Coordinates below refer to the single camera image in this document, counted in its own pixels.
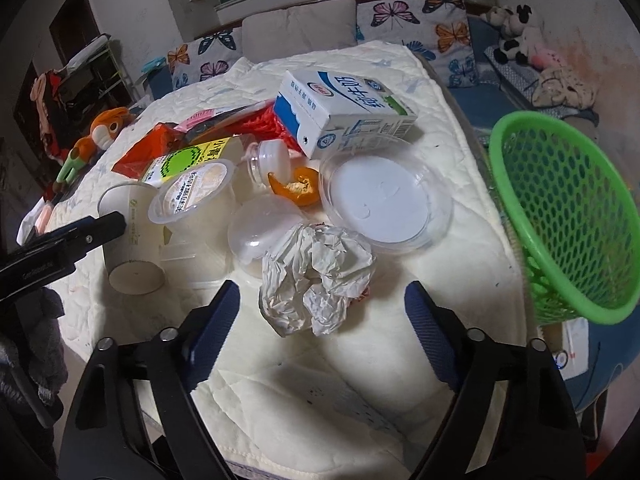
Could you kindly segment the clear round plastic lid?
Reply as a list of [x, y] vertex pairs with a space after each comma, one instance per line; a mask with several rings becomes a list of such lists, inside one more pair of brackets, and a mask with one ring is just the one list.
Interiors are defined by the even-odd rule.
[[454, 215], [445, 179], [414, 145], [392, 136], [372, 136], [326, 156], [319, 185], [331, 223], [359, 233], [382, 254], [438, 244]]

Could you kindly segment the orange peel piece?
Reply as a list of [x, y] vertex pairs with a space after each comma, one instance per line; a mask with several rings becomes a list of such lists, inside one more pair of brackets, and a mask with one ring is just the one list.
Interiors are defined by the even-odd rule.
[[292, 181], [280, 182], [273, 172], [268, 174], [271, 191], [290, 200], [297, 207], [314, 206], [320, 202], [319, 173], [314, 168], [299, 166], [293, 170]]

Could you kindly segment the white blue milk carton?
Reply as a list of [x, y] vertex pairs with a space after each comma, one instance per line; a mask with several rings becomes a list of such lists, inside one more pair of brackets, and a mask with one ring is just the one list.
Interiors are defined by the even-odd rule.
[[318, 160], [369, 136], [402, 138], [418, 118], [381, 81], [327, 70], [286, 72], [273, 111], [303, 154]]

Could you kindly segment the crumpled white paper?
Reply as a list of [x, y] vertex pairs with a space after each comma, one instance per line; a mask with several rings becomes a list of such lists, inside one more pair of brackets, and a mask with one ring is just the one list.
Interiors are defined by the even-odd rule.
[[328, 336], [367, 295], [375, 270], [375, 254], [360, 234], [296, 224], [262, 257], [260, 313], [282, 338], [305, 330]]

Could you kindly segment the green plastic mesh basket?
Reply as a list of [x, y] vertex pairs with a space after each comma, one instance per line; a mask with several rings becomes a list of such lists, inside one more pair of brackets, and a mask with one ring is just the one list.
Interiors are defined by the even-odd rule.
[[492, 129], [488, 156], [538, 323], [626, 320], [639, 301], [639, 214], [597, 144], [562, 120], [514, 112]]

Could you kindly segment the clear dome lid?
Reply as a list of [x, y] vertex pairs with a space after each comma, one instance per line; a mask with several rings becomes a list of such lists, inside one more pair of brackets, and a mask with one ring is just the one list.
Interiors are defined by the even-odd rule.
[[228, 244], [243, 266], [262, 260], [286, 232], [303, 223], [305, 217], [290, 200], [263, 195], [244, 203], [228, 226]]

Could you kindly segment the left butterfly pillow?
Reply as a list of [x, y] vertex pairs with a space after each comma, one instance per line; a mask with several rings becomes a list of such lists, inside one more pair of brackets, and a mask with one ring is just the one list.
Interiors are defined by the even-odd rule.
[[166, 54], [175, 90], [227, 73], [240, 58], [242, 32], [239, 27], [180, 44]]

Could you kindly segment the orange snack wrapper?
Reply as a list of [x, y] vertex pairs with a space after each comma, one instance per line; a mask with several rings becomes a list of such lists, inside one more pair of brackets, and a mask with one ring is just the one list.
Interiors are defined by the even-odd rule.
[[114, 163], [112, 171], [130, 179], [140, 180], [155, 159], [181, 148], [185, 135], [176, 125], [159, 122]]

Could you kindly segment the red foam fruit net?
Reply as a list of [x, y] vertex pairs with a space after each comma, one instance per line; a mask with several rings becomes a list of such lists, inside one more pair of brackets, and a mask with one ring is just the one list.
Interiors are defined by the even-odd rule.
[[249, 134], [258, 142], [281, 140], [290, 150], [303, 153], [294, 136], [273, 111], [272, 104], [250, 113], [236, 112], [224, 119], [215, 117], [215, 122], [206, 120], [186, 133], [183, 144], [201, 144], [242, 134]]

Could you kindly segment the pink plush toy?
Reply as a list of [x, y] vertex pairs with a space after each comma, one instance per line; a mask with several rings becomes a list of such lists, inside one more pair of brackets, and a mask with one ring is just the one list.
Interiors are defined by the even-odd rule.
[[537, 48], [528, 59], [529, 65], [538, 72], [548, 68], [561, 68], [567, 66], [567, 62], [558, 52], [549, 48]]

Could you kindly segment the grey pillow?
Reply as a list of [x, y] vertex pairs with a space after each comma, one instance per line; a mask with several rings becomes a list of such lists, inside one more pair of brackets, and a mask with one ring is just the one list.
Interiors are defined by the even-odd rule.
[[326, 0], [254, 14], [242, 21], [243, 55], [253, 63], [356, 46], [356, 0]]

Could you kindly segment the black white cow plush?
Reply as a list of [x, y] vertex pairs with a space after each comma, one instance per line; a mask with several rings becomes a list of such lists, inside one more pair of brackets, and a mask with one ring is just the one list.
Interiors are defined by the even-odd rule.
[[530, 64], [536, 47], [542, 44], [542, 31], [540, 17], [529, 4], [493, 6], [480, 18], [500, 32], [498, 46], [492, 51], [498, 64]]

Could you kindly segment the right butterfly pillow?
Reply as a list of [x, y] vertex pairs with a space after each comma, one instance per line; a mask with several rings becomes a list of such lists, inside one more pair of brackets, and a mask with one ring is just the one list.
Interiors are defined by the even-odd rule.
[[356, 7], [356, 38], [401, 44], [450, 88], [478, 84], [465, 0], [378, 0]]

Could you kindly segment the yellow green juice bottle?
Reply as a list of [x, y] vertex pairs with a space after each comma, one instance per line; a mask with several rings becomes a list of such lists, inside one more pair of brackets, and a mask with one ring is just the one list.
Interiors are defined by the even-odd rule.
[[248, 146], [255, 141], [252, 134], [239, 134], [180, 148], [178, 151], [154, 159], [142, 174], [140, 181], [154, 188], [160, 188], [178, 174], [212, 160], [227, 159], [237, 165]]

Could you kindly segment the pink snack wrapper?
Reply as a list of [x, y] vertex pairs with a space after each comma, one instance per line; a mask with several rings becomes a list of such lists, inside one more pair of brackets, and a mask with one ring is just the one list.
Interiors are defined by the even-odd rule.
[[224, 128], [226, 125], [245, 119], [251, 114], [261, 112], [265, 108], [270, 107], [273, 103], [274, 99], [271, 99], [239, 107], [221, 107], [199, 110], [189, 118], [186, 118], [183, 122], [179, 122], [175, 125], [174, 129], [184, 134], [197, 136], [211, 128]]

